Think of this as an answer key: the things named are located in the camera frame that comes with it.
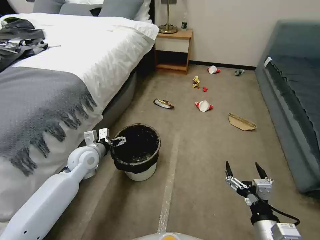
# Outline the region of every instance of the orange light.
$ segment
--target orange light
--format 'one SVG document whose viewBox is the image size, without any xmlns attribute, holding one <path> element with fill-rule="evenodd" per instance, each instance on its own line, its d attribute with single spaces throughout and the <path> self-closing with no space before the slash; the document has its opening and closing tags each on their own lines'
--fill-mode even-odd
<svg viewBox="0 0 320 240">
<path fill-rule="evenodd" d="M 174 236 L 165 236 L 162 240 L 177 240 Z"/>
</svg>

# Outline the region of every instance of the gray throw blanket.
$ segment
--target gray throw blanket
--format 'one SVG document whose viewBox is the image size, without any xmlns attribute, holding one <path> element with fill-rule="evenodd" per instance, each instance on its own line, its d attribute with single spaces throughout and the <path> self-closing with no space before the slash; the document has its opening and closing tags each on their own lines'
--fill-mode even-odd
<svg viewBox="0 0 320 240">
<path fill-rule="evenodd" d="M 88 118 L 84 107 L 97 106 L 86 85 L 67 72 L 9 67 L 0 73 L 0 154 L 25 176 L 37 167 L 29 157 L 35 146 L 44 157 L 50 153 L 43 133 L 62 142 L 66 138 L 59 122 L 77 129 Z"/>
</svg>

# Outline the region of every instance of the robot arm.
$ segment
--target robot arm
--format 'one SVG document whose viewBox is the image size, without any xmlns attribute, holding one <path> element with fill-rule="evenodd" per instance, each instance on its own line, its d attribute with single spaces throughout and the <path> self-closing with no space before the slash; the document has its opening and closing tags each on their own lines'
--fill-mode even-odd
<svg viewBox="0 0 320 240">
<path fill-rule="evenodd" d="M 43 239 L 79 190 L 82 179 L 95 174 L 99 160 L 106 155 L 106 146 L 125 143 L 125 138 L 109 140 L 109 130 L 84 133 L 86 147 L 75 149 L 68 157 L 68 169 L 51 176 L 12 217 L 0 240 Z"/>
<path fill-rule="evenodd" d="M 226 181 L 233 190 L 244 197 L 245 203 L 250 207 L 252 213 L 250 220 L 255 229 L 256 239 L 302 239 L 296 228 L 300 220 L 268 204 L 272 193 L 273 179 L 268 178 L 266 172 L 257 163 L 256 168 L 261 179 L 239 181 L 233 176 L 230 165 L 226 162 Z M 280 223 L 278 217 L 273 214 L 273 211 L 296 220 L 296 223 Z"/>
</svg>

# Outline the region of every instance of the nightstand drawer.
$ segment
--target nightstand drawer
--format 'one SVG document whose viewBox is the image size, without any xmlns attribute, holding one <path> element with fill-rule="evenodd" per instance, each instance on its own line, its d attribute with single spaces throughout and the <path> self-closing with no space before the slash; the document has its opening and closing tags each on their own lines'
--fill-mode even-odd
<svg viewBox="0 0 320 240">
<path fill-rule="evenodd" d="M 185 52 L 189 49 L 189 39 L 156 38 L 156 50 Z"/>
</svg>

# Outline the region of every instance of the carpet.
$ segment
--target carpet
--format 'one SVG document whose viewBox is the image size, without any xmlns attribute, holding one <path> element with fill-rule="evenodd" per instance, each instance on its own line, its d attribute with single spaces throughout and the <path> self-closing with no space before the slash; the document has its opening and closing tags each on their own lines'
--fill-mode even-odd
<svg viewBox="0 0 320 240">
<path fill-rule="evenodd" d="M 208 240 L 254 239 L 249 208 L 225 182 L 225 161 L 235 177 L 248 181 L 259 177 L 258 162 L 275 180 L 271 204 L 300 218 L 304 239 L 318 238 L 320 202 L 297 192 L 254 72 L 236 77 L 233 69 L 221 68 L 210 75 L 206 68 L 191 65 L 187 75 L 156 72 L 139 82 L 111 135 L 133 123 L 155 128 L 161 137 L 156 172 L 147 181 L 133 182 L 106 156 L 97 174 L 81 182 L 46 239 L 130 240 L 156 233 L 173 167 L 171 202 L 164 205 L 170 207 L 167 231 Z M 192 88 L 195 75 L 207 92 Z M 155 98 L 175 108 L 156 106 Z M 202 100 L 214 108 L 200 112 L 194 102 Z M 230 125 L 228 113 L 254 122 L 257 129 L 244 132 Z"/>
</svg>

